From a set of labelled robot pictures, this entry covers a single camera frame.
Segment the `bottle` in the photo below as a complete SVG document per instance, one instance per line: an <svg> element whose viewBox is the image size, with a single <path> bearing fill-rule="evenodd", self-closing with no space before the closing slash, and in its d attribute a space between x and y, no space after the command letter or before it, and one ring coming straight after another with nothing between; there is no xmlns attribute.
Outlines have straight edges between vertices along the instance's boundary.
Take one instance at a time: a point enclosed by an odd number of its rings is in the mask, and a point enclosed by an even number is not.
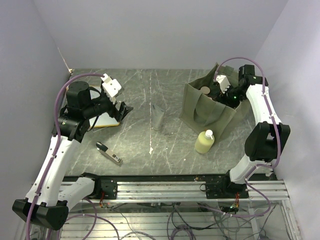
<svg viewBox="0 0 320 240"><path fill-rule="evenodd" d="M195 141L194 148L200 154L207 153L215 142L214 133L211 130L200 132Z"/></svg>

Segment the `gray fabric bag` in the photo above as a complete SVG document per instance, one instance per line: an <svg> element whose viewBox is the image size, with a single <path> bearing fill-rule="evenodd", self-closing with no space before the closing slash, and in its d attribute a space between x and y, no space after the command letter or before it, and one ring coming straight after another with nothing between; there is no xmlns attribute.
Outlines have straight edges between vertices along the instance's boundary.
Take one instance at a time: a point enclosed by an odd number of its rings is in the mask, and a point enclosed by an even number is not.
<svg viewBox="0 0 320 240"><path fill-rule="evenodd" d="M249 100L240 102L240 105L233 109L201 93L199 90L201 87L209 87L213 84L214 74L218 66L216 63L206 76L184 86L182 112L179 117L197 134L205 130L212 130L214 143L228 137L232 129L239 124L251 108ZM232 67L220 67L219 74L226 75L233 87L238 85L238 72L234 71Z"/></svg>

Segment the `gray marble surface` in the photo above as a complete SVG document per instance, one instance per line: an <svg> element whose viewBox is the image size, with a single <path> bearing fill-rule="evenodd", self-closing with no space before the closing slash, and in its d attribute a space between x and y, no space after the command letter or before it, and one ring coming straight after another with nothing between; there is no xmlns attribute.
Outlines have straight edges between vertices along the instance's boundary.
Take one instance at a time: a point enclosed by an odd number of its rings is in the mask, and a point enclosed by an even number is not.
<svg viewBox="0 0 320 240"><path fill-rule="evenodd" d="M177 69L75 69L82 73L107 73L124 92L117 98L134 110L115 127L88 132L70 161L67 176L83 172L97 175L224 174L244 155L245 140L254 127L250 111L227 139L214 144L206 154L194 149L197 134L180 119L184 86L209 70ZM99 77L82 78L99 85ZM166 109L160 131L151 129L150 103ZM101 155L102 142L123 159L118 166Z"/></svg>

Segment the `white wall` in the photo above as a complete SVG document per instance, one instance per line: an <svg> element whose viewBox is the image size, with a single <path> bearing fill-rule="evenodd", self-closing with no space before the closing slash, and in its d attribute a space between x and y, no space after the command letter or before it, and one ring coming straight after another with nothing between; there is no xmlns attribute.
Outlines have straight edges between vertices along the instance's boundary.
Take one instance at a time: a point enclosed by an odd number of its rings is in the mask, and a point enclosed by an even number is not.
<svg viewBox="0 0 320 240"><path fill-rule="evenodd" d="M277 176L285 180L304 239L319 239L320 1L289 0L256 59L291 127Z"/></svg>
<svg viewBox="0 0 320 240"><path fill-rule="evenodd" d="M34 1L70 68L210 69L254 58L288 0Z"/></svg>
<svg viewBox="0 0 320 240"><path fill-rule="evenodd" d="M46 157L56 95L69 76L32 0L0 0L0 239L12 240Z"/></svg>

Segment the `white bottle cap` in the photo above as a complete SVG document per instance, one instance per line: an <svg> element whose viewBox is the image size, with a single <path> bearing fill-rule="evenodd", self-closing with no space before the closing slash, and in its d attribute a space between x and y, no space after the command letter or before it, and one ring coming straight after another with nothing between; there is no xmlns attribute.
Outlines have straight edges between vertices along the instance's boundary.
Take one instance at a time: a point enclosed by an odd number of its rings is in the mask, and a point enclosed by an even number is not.
<svg viewBox="0 0 320 240"><path fill-rule="evenodd" d="M212 140L213 140L213 139L214 139L214 138L213 138L213 134L214 134L214 133L213 133L211 130L207 130L207 131L205 131L205 138L206 138L206 139L212 139Z"/></svg>

